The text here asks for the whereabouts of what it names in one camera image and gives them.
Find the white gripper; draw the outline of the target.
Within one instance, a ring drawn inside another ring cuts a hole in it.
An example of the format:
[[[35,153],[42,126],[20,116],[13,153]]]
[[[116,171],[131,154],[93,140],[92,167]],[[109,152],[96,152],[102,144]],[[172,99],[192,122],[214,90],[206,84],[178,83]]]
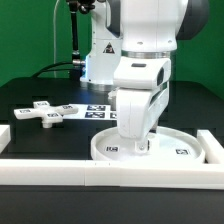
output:
[[[118,87],[116,112],[118,133],[135,142],[138,153],[147,153],[146,137],[169,101],[169,58],[137,59],[121,57],[114,73]]]

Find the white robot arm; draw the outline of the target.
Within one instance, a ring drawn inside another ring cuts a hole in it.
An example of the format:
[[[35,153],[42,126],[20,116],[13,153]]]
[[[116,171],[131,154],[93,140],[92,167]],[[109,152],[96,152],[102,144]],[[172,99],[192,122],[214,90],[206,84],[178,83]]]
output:
[[[149,133],[168,105],[177,42],[195,37],[208,17],[208,0],[97,0],[80,81],[110,91],[117,126],[93,137],[93,154],[149,150]]]

